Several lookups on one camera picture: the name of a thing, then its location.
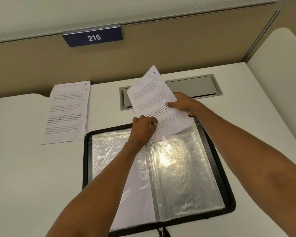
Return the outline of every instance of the number 215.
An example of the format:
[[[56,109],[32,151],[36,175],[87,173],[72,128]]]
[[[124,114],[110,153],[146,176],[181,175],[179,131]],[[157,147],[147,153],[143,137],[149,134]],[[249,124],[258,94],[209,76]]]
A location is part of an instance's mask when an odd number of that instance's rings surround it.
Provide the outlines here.
[[[93,37],[93,39],[94,39],[95,41],[96,41],[96,40],[101,40],[100,35],[97,34],[97,35],[93,35],[93,36],[88,36],[88,38],[90,38],[89,41],[93,41],[93,40],[92,40],[92,37]]]

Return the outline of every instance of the open file folder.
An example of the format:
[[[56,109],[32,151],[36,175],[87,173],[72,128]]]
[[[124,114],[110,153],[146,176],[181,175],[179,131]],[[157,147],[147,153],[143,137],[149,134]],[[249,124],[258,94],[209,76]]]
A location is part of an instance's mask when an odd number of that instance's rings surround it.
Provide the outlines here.
[[[83,187],[116,157],[131,126],[86,135]],[[109,235],[206,219],[234,209],[235,199],[215,147],[195,118],[189,128],[138,153]]]

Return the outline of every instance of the left hand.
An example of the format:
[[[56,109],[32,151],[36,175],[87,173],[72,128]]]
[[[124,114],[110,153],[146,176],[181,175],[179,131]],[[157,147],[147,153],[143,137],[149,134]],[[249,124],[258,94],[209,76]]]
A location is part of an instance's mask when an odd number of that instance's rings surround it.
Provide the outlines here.
[[[158,120],[155,117],[140,116],[133,118],[133,128],[130,132],[128,143],[140,150],[148,143],[157,127]]]

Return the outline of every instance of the zipper pull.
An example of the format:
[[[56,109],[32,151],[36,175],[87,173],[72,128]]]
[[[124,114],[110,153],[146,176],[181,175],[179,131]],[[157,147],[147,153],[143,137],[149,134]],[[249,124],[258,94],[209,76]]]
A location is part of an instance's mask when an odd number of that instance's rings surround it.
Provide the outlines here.
[[[157,229],[157,230],[159,232],[159,237],[171,237],[165,227],[162,228],[162,231],[160,231],[159,229]]]

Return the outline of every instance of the forearm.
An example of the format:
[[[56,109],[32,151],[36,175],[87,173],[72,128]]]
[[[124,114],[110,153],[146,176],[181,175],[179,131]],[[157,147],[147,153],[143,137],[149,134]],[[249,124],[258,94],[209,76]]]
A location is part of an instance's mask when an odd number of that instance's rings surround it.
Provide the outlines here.
[[[195,104],[194,113],[250,197],[287,234],[296,236],[296,165],[203,104]]]
[[[139,151],[139,147],[126,143],[115,159],[67,205],[47,237],[107,236]]]

